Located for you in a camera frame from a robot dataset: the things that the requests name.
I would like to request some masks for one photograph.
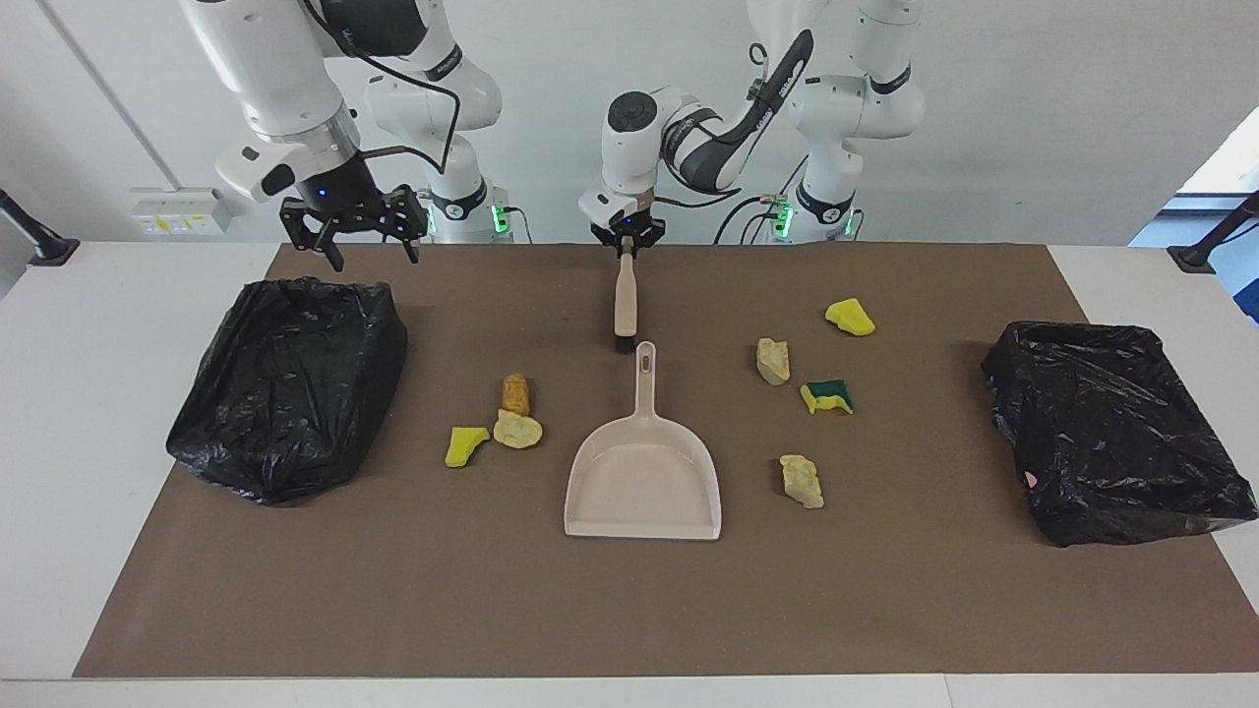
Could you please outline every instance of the white wall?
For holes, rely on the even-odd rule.
[[[130,186],[161,174],[35,11],[0,3],[0,181],[67,236],[133,238]],[[243,122],[172,0],[44,0],[185,186]],[[928,121],[867,144],[864,238],[1127,243],[1259,103],[1253,0],[924,0],[915,52]],[[816,28],[810,73],[847,73],[856,0]],[[504,89],[501,122],[470,137],[541,241],[588,241],[574,207],[598,173],[607,103],[675,83],[728,111],[755,76],[738,0],[447,0],[461,44]],[[370,71],[332,62],[351,105]],[[368,146],[390,142],[364,126]],[[777,189],[803,151],[772,128],[740,184]],[[378,163],[385,186],[421,180]],[[682,194],[661,181],[662,191]],[[233,199],[230,234],[279,239],[276,205]],[[661,208],[675,242],[710,238],[724,208]]]
[[[0,218],[0,297],[21,277],[25,263],[35,249],[18,233],[9,219]]]

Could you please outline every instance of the black mount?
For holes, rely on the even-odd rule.
[[[1241,224],[1255,217],[1259,217],[1259,191],[1246,197],[1245,202],[1231,214],[1224,217],[1224,220],[1211,229],[1211,233],[1202,237],[1202,241],[1194,246],[1168,246],[1167,252],[1171,253],[1172,261],[1180,270],[1186,273],[1214,273],[1215,268],[1207,262],[1211,251],[1222,244]]]
[[[31,266],[62,266],[65,261],[71,260],[74,249],[79,247],[77,238],[62,238],[55,231],[45,227],[28,214],[3,189],[0,189],[0,212],[4,212],[21,233],[25,234],[26,239],[35,246],[35,256],[28,261]]]

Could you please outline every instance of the sponge piece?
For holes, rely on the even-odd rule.
[[[543,438],[543,425],[511,411],[499,408],[499,422],[494,423],[494,440],[515,450],[538,445]]]
[[[806,509],[821,509],[822,484],[817,481],[817,465],[802,455],[783,455],[778,459],[783,466],[783,491]]]
[[[786,341],[760,338],[757,341],[757,370],[769,385],[782,385],[791,378],[791,355]]]
[[[808,406],[808,414],[818,411],[833,411],[836,408],[849,413],[852,411],[852,397],[849,396],[849,385],[842,379],[806,383],[799,387],[799,396]]]
[[[525,374],[511,374],[502,379],[502,409],[517,416],[529,414],[529,379]]]
[[[861,302],[856,297],[836,302],[826,309],[826,321],[833,323],[841,330],[856,335],[866,336],[874,333],[874,321],[865,314]]]
[[[452,469],[468,464],[477,446],[490,440],[486,428],[451,428],[451,446],[446,448],[446,466]]]

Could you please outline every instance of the yellow and green sponge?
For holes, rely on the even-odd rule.
[[[818,411],[833,411],[836,408],[852,414],[852,397],[849,396],[849,385],[842,379],[811,382],[799,387],[799,396],[808,406],[808,414]]]

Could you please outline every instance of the brush handle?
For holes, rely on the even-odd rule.
[[[617,273],[617,300],[612,329],[617,336],[632,338],[638,334],[638,281],[633,276],[633,256],[630,253],[628,239],[621,254],[621,271]]]

